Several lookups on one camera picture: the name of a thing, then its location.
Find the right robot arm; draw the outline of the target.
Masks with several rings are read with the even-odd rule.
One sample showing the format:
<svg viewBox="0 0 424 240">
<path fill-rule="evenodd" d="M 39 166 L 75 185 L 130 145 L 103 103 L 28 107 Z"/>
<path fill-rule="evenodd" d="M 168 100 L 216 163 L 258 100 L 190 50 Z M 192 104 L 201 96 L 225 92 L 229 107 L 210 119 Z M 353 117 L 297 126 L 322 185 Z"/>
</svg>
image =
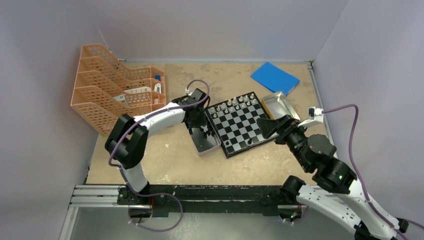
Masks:
<svg viewBox="0 0 424 240">
<path fill-rule="evenodd" d="M 362 188 L 362 180 L 345 162 L 334 154 L 336 147 L 323 134 L 305 136 L 307 128 L 323 123 L 322 114 L 300 122 L 290 115 L 278 119 L 259 118 L 257 124 L 265 138 L 277 134 L 275 143 L 287 145 L 306 173 L 324 191 L 333 194 L 343 203 L 320 195 L 296 176 L 289 176 L 281 188 L 280 196 L 288 204 L 297 201 L 317 210 L 339 223 L 356 240 L 394 240 L 406 233 L 409 222 L 397 218 L 373 202 Z"/>
</svg>

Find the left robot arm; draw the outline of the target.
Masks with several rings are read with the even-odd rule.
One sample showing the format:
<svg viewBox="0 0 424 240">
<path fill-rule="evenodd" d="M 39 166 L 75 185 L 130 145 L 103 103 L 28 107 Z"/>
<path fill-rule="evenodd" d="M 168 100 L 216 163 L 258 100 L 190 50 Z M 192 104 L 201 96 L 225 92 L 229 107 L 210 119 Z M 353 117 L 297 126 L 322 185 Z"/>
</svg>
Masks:
<svg viewBox="0 0 424 240">
<path fill-rule="evenodd" d="M 109 165 L 118 168 L 130 189 L 129 197 L 136 204 L 142 205 L 152 196 L 142 169 L 148 139 L 180 123 L 189 128 L 204 126 L 205 104 L 209 102 L 210 96 L 196 88 L 158 110 L 135 117 L 123 114 L 118 118 L 104 147 L 109 153 Z"/>
</svg>

